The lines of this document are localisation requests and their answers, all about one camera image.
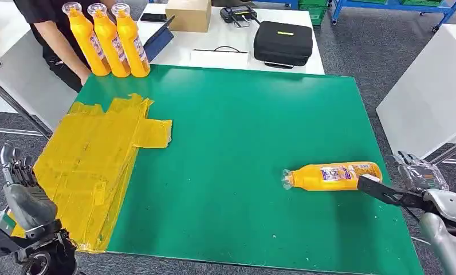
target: gray carpet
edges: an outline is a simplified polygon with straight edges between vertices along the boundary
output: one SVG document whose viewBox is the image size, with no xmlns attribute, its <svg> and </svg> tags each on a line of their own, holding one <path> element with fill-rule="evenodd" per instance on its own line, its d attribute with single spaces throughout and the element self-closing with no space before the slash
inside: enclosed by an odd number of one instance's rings
<svg viewBox="0 0 456 275">
<path fill-rule="evenodd" d="M 138 18 L 144 1 L 129 0 L 134 18 Z M 339 23 L 331 25 L 329 14 L 321 27 L 315 27 L 317 43 L 326 74 L 354 76 L 361 91 L 382 155 L 391 153 L 375 108 L 390 88 L 411 64 L 417 54 L 432 37 L 430 29 L 441 15 L 401 11 L 381 11 L 346 8 Z M 17 115 L 0 113 L 0 126 L 26 128 Z M 5 140 L 12 140 L 24 152 L 37 156 L 45 140 L 40 137 L 0 134 L 0 148 Z M 456 191 L 456 166 L 441 164 L 442 174 Z M 402 184 L 395 165 L 387 161 L 392 182 Z M 3 177 L 0 171 L 0 192 Z M 5 200 L 0 193 L 0 208 Z M 406 217 L 408 229 L 413 236 L 420 237 L 419 227 Z M 420 262 L 427 275 L 443 274 L 440 264 L 430 247 L 414 242 Z M 245 266 L 230 266 L 187 262 L 152 257 L 125 256 L 118 254 L 90 255 L 79 253 L 82 270 L 86 274 L 316 274 L 288 270 L 261 269 Z M 0 258 L 0 274 L 17 274 L 18 266 L 11 258 Z"/>
</svg>

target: black device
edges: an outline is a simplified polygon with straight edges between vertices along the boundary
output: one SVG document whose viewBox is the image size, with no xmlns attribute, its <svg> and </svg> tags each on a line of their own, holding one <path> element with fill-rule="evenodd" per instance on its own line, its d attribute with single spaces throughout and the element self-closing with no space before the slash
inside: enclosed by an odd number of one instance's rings
<svg viewBox="0 0 456 275">
<path fill-rule="evenodd" d="M 154 60 L 160 51 L 174 38 L 168 28 L 174 18 L 175 15 L 171 16 L 144 44 L 144 50 L 146 50 L 149 62 Z"/>
<path fill-rule="evenodd" d="M 257 12 L 254 11 L 250 6 L 237 6 L 237 7 L 224 7 L 219 11 L 219 15 L 226 23 L 233 23 L 236 27 L 244 28 L 248 27 L 249 24 L 242 26 L 239 21 L 245 21 L 252 19 L 258 22 Z"/>
<path fill-rule="evenodd" d="M 144 13 L 140 17 L 140 20 L 147 22 L 166 22 L 167 16 L 160 13 Z"/>
<path fill-rule="evenodd" d="M 253 42 L 254 57 L 265 65 L 292 69 L 304 66 L 312 55 L 312 29 L 263 21 Z"/>
</svg>

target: green table surface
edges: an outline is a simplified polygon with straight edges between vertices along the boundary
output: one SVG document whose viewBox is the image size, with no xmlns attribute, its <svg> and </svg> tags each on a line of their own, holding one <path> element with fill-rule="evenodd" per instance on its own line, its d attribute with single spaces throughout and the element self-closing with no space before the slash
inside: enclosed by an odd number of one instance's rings
<svg viewBox="0 0 456 275">
<path fill-rule="evenodd" d="M 282 170 L 376 162 L 352 77 L 152 66 L 92 76 L 77 101 L 138 93 L 172 119 L 166 149 L 140 149 L 108 251 L 367 274 L 422 274 L 401 211 L 358 191 L 282 188 Z"/>
</svg>

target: cardboard box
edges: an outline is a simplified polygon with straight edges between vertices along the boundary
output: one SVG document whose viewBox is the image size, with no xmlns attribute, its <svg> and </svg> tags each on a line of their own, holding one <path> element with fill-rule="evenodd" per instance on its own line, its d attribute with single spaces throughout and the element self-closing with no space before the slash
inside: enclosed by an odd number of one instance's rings
<svg viewBox="0 0 456 275">
<path fill-rule="evenodd" d="M 169 0 L 166 15 L 176 16 L 170 30 L 205 33 L 210 25 L 211 0 Z"/>
</svg>

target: cardboard covered in tape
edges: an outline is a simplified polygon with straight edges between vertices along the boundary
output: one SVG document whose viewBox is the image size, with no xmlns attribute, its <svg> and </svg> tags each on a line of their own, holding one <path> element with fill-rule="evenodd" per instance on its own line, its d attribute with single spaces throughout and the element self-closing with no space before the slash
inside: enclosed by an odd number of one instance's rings
<svg viewBox="0 0 456 275">
<path fill-rule="evenodd" d="M 34 165 L 79 251 L 107 249 L 139 148 L 171 141 L 171 120 L 146 118 L 153 102 L 131 94 L 114 98 L 106 112 L 75 102 Z M 16 226 L 13 235 L 25 234 Z"/>
<path fill-rule="evenodd" d="M 166 15 L 167 18 L 176 16 L 170 30 L 206 33 L 210 25 L 211 0 L 169 0 Z"/>
</svg>

